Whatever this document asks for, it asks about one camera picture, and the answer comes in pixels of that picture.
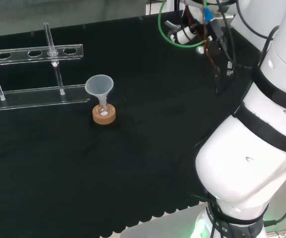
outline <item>blue connector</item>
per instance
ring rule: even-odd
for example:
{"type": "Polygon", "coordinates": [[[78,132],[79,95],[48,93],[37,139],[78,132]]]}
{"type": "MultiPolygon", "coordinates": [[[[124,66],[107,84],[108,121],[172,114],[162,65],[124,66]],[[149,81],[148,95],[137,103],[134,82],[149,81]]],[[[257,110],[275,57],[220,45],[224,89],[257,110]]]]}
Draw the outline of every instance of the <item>blue connector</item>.
{"type": "Polygon", "coordinates": [[[213,15],[211,11],[209,11],[208,7],[205,7],[205,23],[210,22],[211,19],[213,19],[213,15]]]}

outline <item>black table cloth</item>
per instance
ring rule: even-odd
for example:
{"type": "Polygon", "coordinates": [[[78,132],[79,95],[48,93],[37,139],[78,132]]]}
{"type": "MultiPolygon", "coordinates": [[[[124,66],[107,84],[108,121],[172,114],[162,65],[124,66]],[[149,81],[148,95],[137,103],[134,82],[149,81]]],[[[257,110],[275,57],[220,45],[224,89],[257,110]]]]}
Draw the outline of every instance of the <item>black table cloth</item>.
{"type": "MultiPolygon", "coordinates": [[[[175,13],[163,20],[177,22],[175,13]]],[[[98,103],[0,111],[0,238],[109,237],[198,204],[194,147],[235,109],[247,72],[222,95],[206,56],[168,44],[156,16],[52,29],[55,45],[83,44],[60,64],[64,85],[107,74],[117,110],[98,126],[98,103]]],[[[257,52],[236,37],[238,61],[257,52]]],[[[0,37],[0,49],[47,45],[43,31],[0,37]]],[[[4,91],[55,86],[49,62],[0,66],[4,91]]]]}

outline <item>gray floor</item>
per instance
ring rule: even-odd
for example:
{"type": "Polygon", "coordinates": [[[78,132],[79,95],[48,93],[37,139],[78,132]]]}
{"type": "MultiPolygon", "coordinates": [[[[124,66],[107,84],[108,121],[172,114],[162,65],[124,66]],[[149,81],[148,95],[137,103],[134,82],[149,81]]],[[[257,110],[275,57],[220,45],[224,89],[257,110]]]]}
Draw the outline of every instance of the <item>gray floor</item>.
{"type": "Polygon", "coordinates": [[[0,35],[145,15],[144,0],[0,0],[0,35]]]}
{"type": "MultiPolygon", "coordinates": [[[[121,238],[188,238],[192,234],[198,214],[206,207],[201,204],[166,217],[129,228],[121,233],[121,238]]],[[[277,191],[264,215],[266,220],[279,219],[286,212],[286,181],[277,191]]],[[[267,232],[286,230],[286,219],[266,228],[267,232]]]]}

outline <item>clear acrylic rack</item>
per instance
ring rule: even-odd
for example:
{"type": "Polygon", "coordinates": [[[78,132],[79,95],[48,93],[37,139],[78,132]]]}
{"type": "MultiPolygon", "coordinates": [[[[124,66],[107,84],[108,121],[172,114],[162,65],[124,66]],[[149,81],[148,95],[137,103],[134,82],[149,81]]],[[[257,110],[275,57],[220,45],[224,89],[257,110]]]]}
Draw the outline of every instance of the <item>clear acrylic rack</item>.
{"type": "Polygon", "coordinates": [[[48,46],[0,50],[0,65],[50,61],[57,80],[56,87],[3,91],[0,86],[0,110],[87,102],[90,95],[84,84],[64,86],[59,69],[61,60],[83,57],[82,45],[55,46],[49,23],[44,23],[48,46]]]}

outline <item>green cable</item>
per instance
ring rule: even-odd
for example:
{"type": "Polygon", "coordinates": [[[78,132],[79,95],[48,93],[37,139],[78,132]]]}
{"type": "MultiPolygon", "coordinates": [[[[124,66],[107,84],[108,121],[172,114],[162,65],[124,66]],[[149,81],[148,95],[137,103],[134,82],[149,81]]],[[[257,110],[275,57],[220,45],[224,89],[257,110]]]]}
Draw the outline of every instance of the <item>green cable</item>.
{"type": "Polygon", "coordinates": [[[205,41],[201,41],[197,44],[194,44],[194,45],[190,45],[190,46],[185,46],[185,45],[180,45],[180,44],[177,44],[175,42],[173,42],[172,40],[170,40],[163,32],[162,30],[162,27],[161,27],[161,15],[162,15],[162,10],[164,8],[164,5],[166,3],[166,0],[163,0],[163,3],[162,3],[162,6],[161,6],[161,9],[159,10],[159,14],[158,14],[158,19],[157,19],[157,24],[158,24],[158,30],[159,32],[161,33],[162,37],[169,43],[171,43],[172,45],[175,45],[177,47],[181,47],[181,48],[194,48],[194,47],[197,47],[197,46],[200,46],[201,44],[203,44],[205,41]]]}

